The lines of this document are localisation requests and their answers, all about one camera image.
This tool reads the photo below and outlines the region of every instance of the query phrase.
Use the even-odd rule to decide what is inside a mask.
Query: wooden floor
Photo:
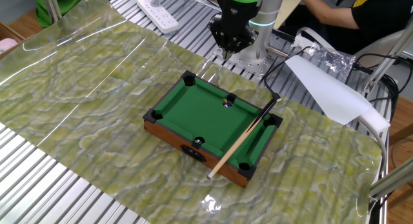
[[[13,21],[9,24],[9,27],[25,38],[32,37],[42,31],[39,22],[37,22],[35,10],[32,10],[19,19]]]
[[[21,34],[23,37],[30,37],[40,31],[42,31],[39,23],[37,22],[35,16],[35,10],[27,13],[23,17],[20,17],[16,21],[9,24],[16,32]],[[394,114],[392,126],[390,127],[390,135],[397,132],[398,130],[406,127],[407,125],[413,123],[413,102],[399,98],[398,105],[396,108],[396,113]],[[413,143],[405,143],[401,145],[397,152],[397,159],[399,164],[406,161],[408,158],[413,157]],[[393,164],[391,156],[389,159],[389,170],[393,170]],[[389,201],[392,201],[395,197],[399,196],[402,192],[409,188],[408,185],[397,189]],[[406,200],[404,203],[398,205],[397,207],[388,211],[387,223],[389,224],[411,224],[413,223],[413,198]]]

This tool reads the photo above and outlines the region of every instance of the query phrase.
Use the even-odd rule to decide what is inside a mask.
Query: person's arm
[[[358,30],[351,8],[330,8],[322,0],[304,0],[307,8],[325,25],[338,26]]]

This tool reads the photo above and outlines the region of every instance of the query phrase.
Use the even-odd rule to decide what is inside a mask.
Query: cue stick tip
[[[211,180],[211,178],[214,177],[214,175],[215,175],[215,173],[214,173],[214,172],[211,172],[206,178],[207,178],[208,180]]]

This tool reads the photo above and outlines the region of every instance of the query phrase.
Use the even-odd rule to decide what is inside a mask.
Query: power strip
[[[164,34],[169,34],[179,28],[178,22],[170,13],[159,5],[153,7],[150,2],[152,0],[137,0],[137,5],[149,17],[149,19],[161,30]]]

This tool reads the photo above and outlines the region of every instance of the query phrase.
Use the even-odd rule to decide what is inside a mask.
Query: white cable
[[[386,164],[387,164],[387,151],[386,151],[386,146],[383,142],[383,140],[381,140],[380,135],[374,130],[374,128],[370,125],[370,123],[368,123],[366,120],[364,120],[361,116],[359,116],[357,118],[357,120],[363,124],[367,130],[373,134],[374,138],[376,139],[377,143],[380,146],[381,149],[381,171],[380,174],[382,172],[384,172],[385,168],[386,168]]]
[[[327,48],[327,49],[331,49],[331,50],[336,50],[334,49],[334,47],[332,45],[330,45],[330,43],[327,43],[327,41],[325,41],[323,39],[323,37],[321,37],[319,34],[317,34],[317,32],[315,32],[314,30],[310,29],[309,27],[303,27],[300,28],[297,31],[297,35],[301,34],[302,32],[306,32],[308,33],[311,37],[313,37],[321,46]]]

